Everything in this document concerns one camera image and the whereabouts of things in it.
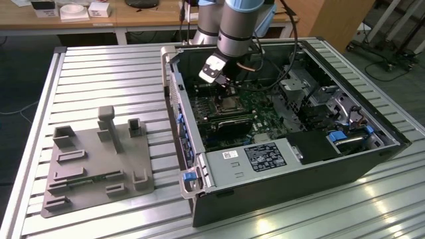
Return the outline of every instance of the gray platform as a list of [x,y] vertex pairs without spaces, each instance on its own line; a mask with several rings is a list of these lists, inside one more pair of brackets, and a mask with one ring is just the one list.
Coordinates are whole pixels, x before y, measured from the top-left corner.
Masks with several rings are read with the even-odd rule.
[[120,152],[102,121],[100,126],[76,132],[70,126],[55,129],[44,218],[153,192],[145,123],[131,119],[115,126]]
[[[340,54],[309,42],[413,145],[355,183],[201,228],[191,227],[161,87],[164,44],[70,48],[55,54],[0,238],[423,238],[425,135],[404,110],[353,71]],[[54,128],[96,128],[99,106],[116,106],[116,124],[147,123],[155,191],[48,219],[40,216]]]

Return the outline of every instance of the blue latch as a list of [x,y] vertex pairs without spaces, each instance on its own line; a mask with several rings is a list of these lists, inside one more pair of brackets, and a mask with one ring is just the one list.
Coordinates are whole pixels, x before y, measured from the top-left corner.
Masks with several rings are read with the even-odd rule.
[[185,182],[195,181],[196,179],[197,179],[196,172],[184,173],[184,181]]
[[180,113],[179,114],[179,117],[177,117],[177,123],[181,123],[183,122],[183,119],[184,119],[184,114],[183,113]]
[[329,138],[332,140],[332,142],[347,139],[347,135],[344,134],[343,131],[333,131],[329,134]]
[[375,132],[375,129],[369,125],[367,126],[367,132],[368,134],[372,134]]

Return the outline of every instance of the power supply label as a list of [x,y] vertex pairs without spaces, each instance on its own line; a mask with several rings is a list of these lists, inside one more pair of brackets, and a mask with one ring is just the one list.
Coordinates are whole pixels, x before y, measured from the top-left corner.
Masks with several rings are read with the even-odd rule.
[[287,165],[284,157],[277,149],[276,143],[268,143],[245,148],[245,153],[256,172],[269,170]]

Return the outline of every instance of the white box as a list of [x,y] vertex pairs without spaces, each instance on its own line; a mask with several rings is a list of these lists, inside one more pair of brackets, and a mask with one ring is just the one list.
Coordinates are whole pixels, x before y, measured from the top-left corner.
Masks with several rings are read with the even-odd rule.
[[91,18],[87,13],[87,8],[78,4],[68,4],[60,8],[60,21],[88,21]]
[[54,1],[32,1],[31,4],[38,17],[59,16],[58,4]]
[[92,2],[88,8],[88,14],[91,17],[109,17],[111,5],[107,2]]
[[360,24],[356,34],[353,36],[353,40],[363,42],[367,38],[367,35],[369,34],[369,31],[372,30],[372,28],[365,25],[364,23]]

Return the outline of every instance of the metal slotted tabletop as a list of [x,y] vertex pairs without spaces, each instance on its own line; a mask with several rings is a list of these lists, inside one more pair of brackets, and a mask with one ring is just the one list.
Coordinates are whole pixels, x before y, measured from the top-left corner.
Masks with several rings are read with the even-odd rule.
[[[68,48],[54,55],[0,238],[424,238],[424,127],[327,42],[305,40],[413,142],[393,160],[352,184],[192,228],[161,85],[160,48],[172,43]],[[96,128],[106,105],[115,105],[115,124],[147,123],[156,189],[44,219],[54,128]]]

